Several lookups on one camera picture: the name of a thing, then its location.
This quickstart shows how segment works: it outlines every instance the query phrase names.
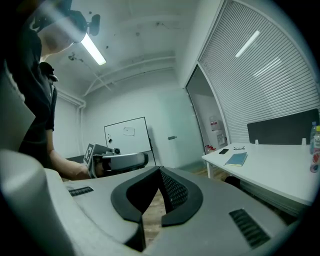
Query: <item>window blinds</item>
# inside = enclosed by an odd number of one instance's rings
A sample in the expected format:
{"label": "window blinds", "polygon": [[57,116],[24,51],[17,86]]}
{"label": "window blinds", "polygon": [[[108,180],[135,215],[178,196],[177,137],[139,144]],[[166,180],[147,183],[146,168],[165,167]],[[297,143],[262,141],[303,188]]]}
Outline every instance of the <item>window blinds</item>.
{"label": "window blinds", "polygon": [[231,142],[249,143],[248,123],[320,109],[315,81],[298,50],[274,24],[240,3],[227,4],[199,64]]}

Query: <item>ceiling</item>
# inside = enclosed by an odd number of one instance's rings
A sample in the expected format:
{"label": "ceiling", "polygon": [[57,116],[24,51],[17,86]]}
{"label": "ceiling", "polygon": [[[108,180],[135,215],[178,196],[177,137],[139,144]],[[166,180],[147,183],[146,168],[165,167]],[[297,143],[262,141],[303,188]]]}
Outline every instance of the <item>ceiling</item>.
{"label": "ceiling", "polygon": [[[90,36],[106,59],[99,66],[81,43],[50,56],[58,87],[85,96],[118,81],[175,67],[176,52],[193,20],[198,0],[73,0],[87,21],[101,15],[100,32]],[[71,61],[75,54],[79,60]]]}

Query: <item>plastic bottle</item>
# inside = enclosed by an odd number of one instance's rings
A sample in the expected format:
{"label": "plastic bottle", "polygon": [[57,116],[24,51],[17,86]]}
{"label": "plastic bottle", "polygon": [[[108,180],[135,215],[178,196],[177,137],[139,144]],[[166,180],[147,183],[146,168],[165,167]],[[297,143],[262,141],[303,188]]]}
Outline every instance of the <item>plastic bottle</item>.
{"label": "plastic bottle", "polygon": [[313,154],[315,151],[315,135],[316,135],[316,127],[317,127],[317,123],[316,122],[312,122],[312,128],[311,128],[311,132],[310,132],[310,154]]}
{"label": "plastic bottle", "polygon": [[312,163],[310,171],[316,173],[319,170],[320,165],[320,125],[316,127],[316,133],[314,136],[314,153],[312,156]]}

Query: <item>whiteboard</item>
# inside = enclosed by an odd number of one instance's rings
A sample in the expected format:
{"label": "whiteboard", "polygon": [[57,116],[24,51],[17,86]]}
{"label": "whiteboard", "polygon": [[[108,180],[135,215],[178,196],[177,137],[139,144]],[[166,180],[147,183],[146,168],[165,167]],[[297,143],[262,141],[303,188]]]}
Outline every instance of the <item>whiteboard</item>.
{"label": "whiteboard", "polygon": [[121,155],[151,151],[144,117],[107,125],[104,135],[106,146],[120,149]]}

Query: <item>glass door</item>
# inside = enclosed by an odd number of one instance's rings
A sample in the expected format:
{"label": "glass door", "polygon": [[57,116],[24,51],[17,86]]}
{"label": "glass door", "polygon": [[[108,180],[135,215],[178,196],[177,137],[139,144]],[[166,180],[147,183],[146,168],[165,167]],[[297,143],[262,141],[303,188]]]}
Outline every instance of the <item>glass door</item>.
{"label": "glass door", "polygon": [[160,94],[158,99],[170,127],[165,138],[171,158],[168,167],[188,172],[205,169],[199,124],[186,90],[175,88]]}

